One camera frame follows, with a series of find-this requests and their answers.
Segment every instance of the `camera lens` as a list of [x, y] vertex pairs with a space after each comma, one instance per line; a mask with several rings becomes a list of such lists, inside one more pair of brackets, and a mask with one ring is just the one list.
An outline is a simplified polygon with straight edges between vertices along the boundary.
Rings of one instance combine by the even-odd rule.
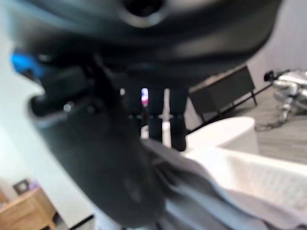
[[161, 9], [163, 0], [123, 0], [123, 3], [131, 14], [148, 17]]

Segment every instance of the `blue part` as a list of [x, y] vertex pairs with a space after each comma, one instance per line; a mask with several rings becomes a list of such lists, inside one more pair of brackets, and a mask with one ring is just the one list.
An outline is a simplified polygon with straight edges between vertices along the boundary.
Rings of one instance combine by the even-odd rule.
[[54, 68], [39, 63], [34, 57], [27, 54], [14, 53], [11, 56], [11, 62], [17, 72], [23, 74], [30, 70], [37, 79], [42, 79], [47, 74], [55, 72]]

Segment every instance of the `picture frame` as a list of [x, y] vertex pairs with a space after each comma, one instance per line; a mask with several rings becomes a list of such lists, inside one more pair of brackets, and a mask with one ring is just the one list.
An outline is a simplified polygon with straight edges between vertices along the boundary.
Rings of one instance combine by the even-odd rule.
[[27, 180], [22, 180], [13, 185], [14, 190], [18, 195], [24, 194], [30, 190], [29, 182]]

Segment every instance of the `screw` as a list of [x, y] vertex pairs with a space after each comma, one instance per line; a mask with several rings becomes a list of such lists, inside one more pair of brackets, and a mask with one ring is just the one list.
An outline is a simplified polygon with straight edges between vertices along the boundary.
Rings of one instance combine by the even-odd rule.
[[43, 62], [50, 62], [52, 57], [50, 55], [40, 54], [38, 55], [38, 59]]
[[97, 108], [94, 106], [94, 105], [89, 105], [87, 107], [87, 111], [90, 113], [90, 114], [95, 114], [97, 112]]
[[66, 113], [69, 113], [71, 111], [71, 109], [73, 108], [73, 102], [68, 102], [67, 104], [64, 105], [63, 110]]

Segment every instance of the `silver robot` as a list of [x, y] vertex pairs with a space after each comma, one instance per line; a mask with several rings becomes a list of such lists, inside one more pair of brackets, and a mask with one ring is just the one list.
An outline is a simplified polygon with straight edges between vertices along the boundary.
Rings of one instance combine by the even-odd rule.
[[264, 76], [265, 81], [271, 81], [274, 98], [281, 102], [280, 122], [286, 122], [292, 108], [307, 110], [307, 71], [287, 70], [274, 73], [270, 71]]

